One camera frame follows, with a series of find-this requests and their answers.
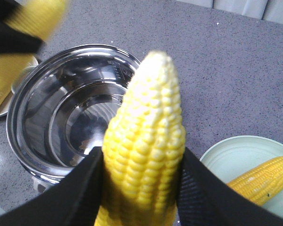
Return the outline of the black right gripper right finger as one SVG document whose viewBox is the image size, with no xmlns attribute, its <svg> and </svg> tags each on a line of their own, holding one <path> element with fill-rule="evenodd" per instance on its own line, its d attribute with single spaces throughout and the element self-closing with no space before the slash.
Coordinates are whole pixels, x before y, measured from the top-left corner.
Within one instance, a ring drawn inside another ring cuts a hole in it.
<svg viewBox="0 0 283 226">
<path fill-rule="evenodd" d="M 181 163 L 178 215 L 183 226 L 283 226 L 283 218 L 237 194 L 188 148 Z"/>
</svg>

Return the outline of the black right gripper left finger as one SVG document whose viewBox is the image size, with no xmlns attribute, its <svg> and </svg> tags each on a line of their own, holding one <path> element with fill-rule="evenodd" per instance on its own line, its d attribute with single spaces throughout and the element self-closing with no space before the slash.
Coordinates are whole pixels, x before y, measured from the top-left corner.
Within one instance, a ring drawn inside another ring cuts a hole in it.
<svg viewBox="0 0 283 226">
<path fill-rule="evenodd" d="M 91 152 L 58 184 L 0 216 L 0 226 L 92 226 L 102 194 L 103 154 Z"/>
</svg>

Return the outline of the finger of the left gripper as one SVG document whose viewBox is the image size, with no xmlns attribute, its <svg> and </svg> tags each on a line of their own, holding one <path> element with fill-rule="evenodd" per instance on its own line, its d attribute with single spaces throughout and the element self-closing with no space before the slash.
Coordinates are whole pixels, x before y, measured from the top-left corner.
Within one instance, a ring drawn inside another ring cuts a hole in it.
<svg viewBox="0 0 283 226">
<path fill-rule="evenodd" d="M 6 19 L 24 7 L 14 0 L 0 0 L 0 54 L 36 53 L 43 44 L 37 36 L 11 28 Z"/>
</svg>

